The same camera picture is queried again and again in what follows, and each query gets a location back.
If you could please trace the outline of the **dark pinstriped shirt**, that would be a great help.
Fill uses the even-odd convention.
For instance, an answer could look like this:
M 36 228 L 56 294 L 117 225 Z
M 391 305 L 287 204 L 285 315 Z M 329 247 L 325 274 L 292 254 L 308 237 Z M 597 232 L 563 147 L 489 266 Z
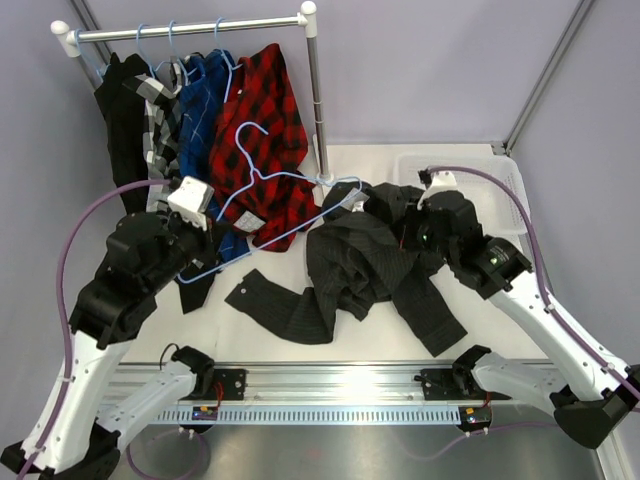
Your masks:
M 431 281 L 443 261 L 406 245 L 400 221 L 421 195 L 390 183 L 334 186 L 322 205 L 323 224 L 307 235 L 311 286 L 295 293 L 252 270 L 226 303 L 283 340 L 321 345 L 334 339 L 337 311 L 364 320 L 374 304 L 391 302 L 426 350 L 442 354 L 467 331 Z

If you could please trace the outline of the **light blue wire hanger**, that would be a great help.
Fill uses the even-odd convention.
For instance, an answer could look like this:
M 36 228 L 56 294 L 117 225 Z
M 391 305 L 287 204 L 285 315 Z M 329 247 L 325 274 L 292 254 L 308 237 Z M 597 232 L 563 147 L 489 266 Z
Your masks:
M 245 121 L 233 130 L 233 144 L 216 150 L 222 160 L 211 163 L 213 196 L 219 206 L 214 224 L 248 235 L 253 248 L 202 273 L 179 275 L 180 283 L 195 283 L 259 251 L 285 252 L 297 234 L 362 192 L 364 183 L 356 176 L 326 180 L 302 174 L 299 166 L 306 151 L 278 148 L 274 133 L 273 127 Z M 282 157 L 290 152 L 293 158 L 288 162 Z M 347 182 L 356 187 L 345 199 L 326 210 L 316 204 L 316 187 L 332 188 Z

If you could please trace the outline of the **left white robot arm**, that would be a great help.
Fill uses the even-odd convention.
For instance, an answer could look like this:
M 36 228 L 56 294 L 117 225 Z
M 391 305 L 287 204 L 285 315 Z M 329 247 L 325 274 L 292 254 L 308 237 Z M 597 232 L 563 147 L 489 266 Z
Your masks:
M 61 368 L 30 435 L 4 449 L 19 477 L 106 479 L 131 441 L 165 408 L 202 399 L 215 384 L 214 361 L 184 346 L 135 393 L 99 409 L 116 368 L 156 310 L 156 296 L 194 260 L 214 252 L 211 225 L 177 213 L 132 214 L 107 238 L 107 267 L 79 293 L 65 327 L 73 357 Z

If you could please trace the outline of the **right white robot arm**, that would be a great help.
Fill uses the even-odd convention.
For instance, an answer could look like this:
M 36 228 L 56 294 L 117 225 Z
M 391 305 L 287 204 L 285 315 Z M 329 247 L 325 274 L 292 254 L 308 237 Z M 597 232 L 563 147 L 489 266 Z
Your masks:
M 498 393 L 553 417 L 579 445 L 596 449 L 639 403 L 639 368 L 598 342 L 554 298 L 510 241 L 484 233 L 474 204 L 449 190 L 407 203 L 403 244 L 437 255 L 460 284 L 509 316 L 546 354 L 552 371 L 474 346 L 453 364 L 462 396 Z

